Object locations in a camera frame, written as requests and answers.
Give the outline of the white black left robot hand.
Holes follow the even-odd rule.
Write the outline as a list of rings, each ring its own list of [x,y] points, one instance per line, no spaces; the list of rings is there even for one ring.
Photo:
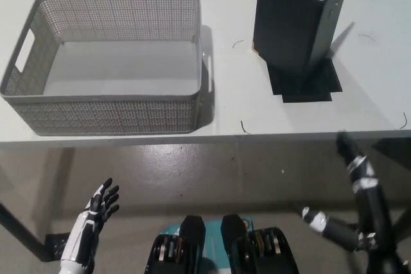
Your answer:
[[[77,263],[84,269],[94,262],[100,232],[119,210],[119,186],[112,186],[112,183],[112,178],[103,182],[78,215],[62,253],[62,261]]]

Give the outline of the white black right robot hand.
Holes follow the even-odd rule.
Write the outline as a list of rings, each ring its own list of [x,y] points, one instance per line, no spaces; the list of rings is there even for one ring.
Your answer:
[[[315,233],[348,252],[395,254],[397,242],[387,200],[370,160],[345,131],[337,133],[336,144],[346,164],[358,222],[349,224],[310,207],[299,209],[299,215]]]

